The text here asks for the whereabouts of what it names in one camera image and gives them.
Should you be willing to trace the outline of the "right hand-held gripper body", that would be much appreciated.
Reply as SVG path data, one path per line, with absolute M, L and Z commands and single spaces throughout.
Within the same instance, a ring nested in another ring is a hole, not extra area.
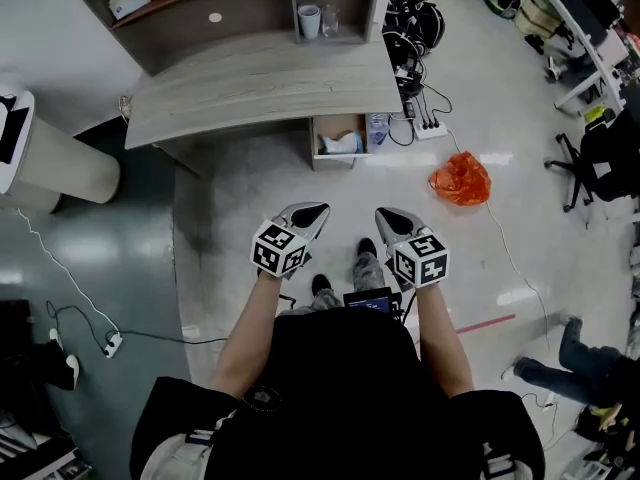
M 449 276 L 449 250 L 433 233 L 394 244 L 390 260 L 389 268 L 402 291 L 437 284 Z

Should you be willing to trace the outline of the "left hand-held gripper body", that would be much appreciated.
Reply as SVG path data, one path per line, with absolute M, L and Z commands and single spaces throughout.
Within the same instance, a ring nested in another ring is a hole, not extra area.
M 294 226 L 282 217 L 265 220 L 252 238 L 250 260 L 260 271 L 287 278 L 311 259 L 315 228 Z

